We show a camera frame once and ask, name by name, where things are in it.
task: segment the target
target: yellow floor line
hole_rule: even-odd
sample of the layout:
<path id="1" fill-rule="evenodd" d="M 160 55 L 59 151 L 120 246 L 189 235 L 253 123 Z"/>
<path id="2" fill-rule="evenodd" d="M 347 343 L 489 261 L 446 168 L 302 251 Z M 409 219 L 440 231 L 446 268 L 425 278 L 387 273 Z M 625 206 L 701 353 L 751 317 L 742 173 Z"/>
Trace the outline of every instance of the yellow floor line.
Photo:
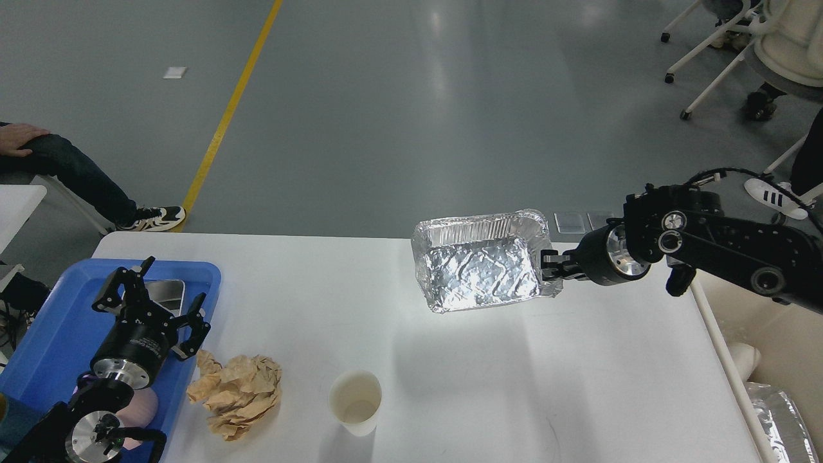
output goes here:
<path id="1" fill-rule="evenodd" d="M 251 77 L 252 71 L 254 70 L 254 64 L 257 63 L 258 56 L 260 56 L 260 50 L 263 49 L 263 44 L 266 43 L 268 32 L 272 29 L 272 23 L 274 23 L 275 18 L 277 18 L 277 12 L 280 11 L 280 5 L 282 3 L 283 0 L 276 0 L 274 2 L 274 5 L 272 5 L 272 10 L 268 13 L 266 23 L 263 24 L 263 28 L 260 30 L 260 35 L 258 35 L 257 42 L 254 44 L 252 53 L 249 55 L 249 60 L 246 61 L 246 67 L 243 69 L 243 73 L 240 74 L 240 79 L 237 81 L 237 85 L 235 86 L 235 92 L 231 94 L 229 104 L 226 106 L 226 110 L 223 111 L 223 117 L 222 119 L 220 119 L 220 123 L 217 125 L 217 131 L 214 133 L 214 136 L 212 137 L 212 142 L 209 143 L 208 149 L 206 150 L 206 155 L 200 162 L 200 167 L 198 168 L 197 174 L 194 175 L 192 185 L 188 187 L 186 199 L 183 200 L 183 207 L 186 209 L 188 213 L 192 212 L 194 202 L 198 199 L 198 195 L 200 194 L 200 189 L 203 186 L 203 182 L 206 181 L 208 171 L 212 168 L 212 163 L 214 162 L 217 150 L 220 149 L 220 144 L 223 142 L 223 137 L 226 135 L 226 130 L 229 128 L 231 118 L 235 115 L 237 105 L 240 103 L 240 97 L 243 96 L 243 91 L 246 89 L 246 84 L 249 83 L 249 78 Z M 172 228 L 171 231 L 182 232 L 183 227 L 185 227 L 185 225 L 186 221 L 183 221 L 177 227 Z"/>

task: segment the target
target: white sneaker with black stripes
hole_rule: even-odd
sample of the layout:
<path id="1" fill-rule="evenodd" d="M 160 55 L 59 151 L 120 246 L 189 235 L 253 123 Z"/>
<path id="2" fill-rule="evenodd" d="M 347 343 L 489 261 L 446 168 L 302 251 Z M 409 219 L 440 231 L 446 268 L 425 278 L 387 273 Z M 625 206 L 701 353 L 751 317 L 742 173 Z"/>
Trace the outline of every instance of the white sneaker with black stripes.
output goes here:
<path id="1" fill-rule="evenodd" d="M 788 182 L 781 182 L 778 183 L 778 185 L 780 185 L 783 189 L 794 193 L 792 191 L 792 186 Z M 809 216 L 808 212 L 800 209 L 797 203 L 792 201 L 788 196 L 780 193 L 775 187 L 767 184 L 761 179 L 746 180 L 743 187 L 746 188 L 746 192 L 758 203 L 765 204 L 776 211 L 780 211 L 785 214 L 786 217 L 796 220 L 804 220 Z"/>
<path id="2" fill-rule="evenodd" d="M 180 206 L 165 208 L 139 208 L 134 223 L 126 227 L 117 226 L 122 232 L 164 232 L 176 227 L 186 218 L 186 210 Z"/>

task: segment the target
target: blue tray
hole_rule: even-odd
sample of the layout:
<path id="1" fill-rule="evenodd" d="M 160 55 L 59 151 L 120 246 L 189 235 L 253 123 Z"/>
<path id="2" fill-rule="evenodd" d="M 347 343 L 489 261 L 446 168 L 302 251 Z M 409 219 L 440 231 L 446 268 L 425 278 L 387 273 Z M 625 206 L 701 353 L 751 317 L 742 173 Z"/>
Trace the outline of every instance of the blue tray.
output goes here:
<path id="1" fill-rule="evenodd" d="M 114 315 L 91 309 L 94 297 L 116 268 L 128 269 L 140 263 L 140 260 L 88 259 L 69 267 L 57 281 L 8 367 L 0 373 L 0 391 L 43 413 L 56 402 L 68 402 L 77 376 L 90 369 L 89 361 L 114 324 Z M 221 281 L 216 266 L 208 262 L 157 260 L 146 274 L 146 281 L 164 279 L 185 282 L 185 311 L 196 295 L 206 293 L 202 309 L 206 320 L 212 318 Z M 148 428 L 160 429 L 169 440 L 194 365 L 194 358 L 179 362 L 171 354 L 151 386 L 159 404 Z M 132 451 L 124 450 L 123 462 L 148 461 L 150 449 L 150 445 L 142 445 Z"/>

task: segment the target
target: brown paper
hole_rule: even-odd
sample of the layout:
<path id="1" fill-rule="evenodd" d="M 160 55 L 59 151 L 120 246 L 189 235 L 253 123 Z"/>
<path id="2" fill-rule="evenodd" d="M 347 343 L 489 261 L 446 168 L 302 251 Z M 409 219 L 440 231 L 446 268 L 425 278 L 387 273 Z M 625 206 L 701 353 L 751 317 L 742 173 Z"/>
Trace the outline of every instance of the brown paper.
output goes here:
<path id="1" fill-rule="evenodd" d="M 214 413 L 207 420 L 209 430 L 226 441 L 242 438 L 280 402 L 282 370 L 269 357 L 239 355 L 222 366 L 200 349 L 197 362 L 201 376 L 188 385 L 188 400 L 205 400 L 203 407 Z"/>

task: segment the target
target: foil container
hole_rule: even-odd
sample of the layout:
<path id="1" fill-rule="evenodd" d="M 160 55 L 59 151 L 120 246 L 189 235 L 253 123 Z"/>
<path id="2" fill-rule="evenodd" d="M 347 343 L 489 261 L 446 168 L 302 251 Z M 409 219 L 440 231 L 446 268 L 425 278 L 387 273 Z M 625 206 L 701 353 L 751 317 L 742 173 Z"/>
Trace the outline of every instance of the foil container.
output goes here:
<path id="1" fill-rule="evenodd" d="M 411 236 L 417 282 L 436 313 L 554 297 L 562 280 L 543 282 L 540 251 L 551 248 L 539 211 L 420 222 Z"/>
<path id="2" fill-rule="evenodd" d="M 786 391 L 746 383 L 752 406 L 780 463 L 819 463 L 806 424 Z"/>

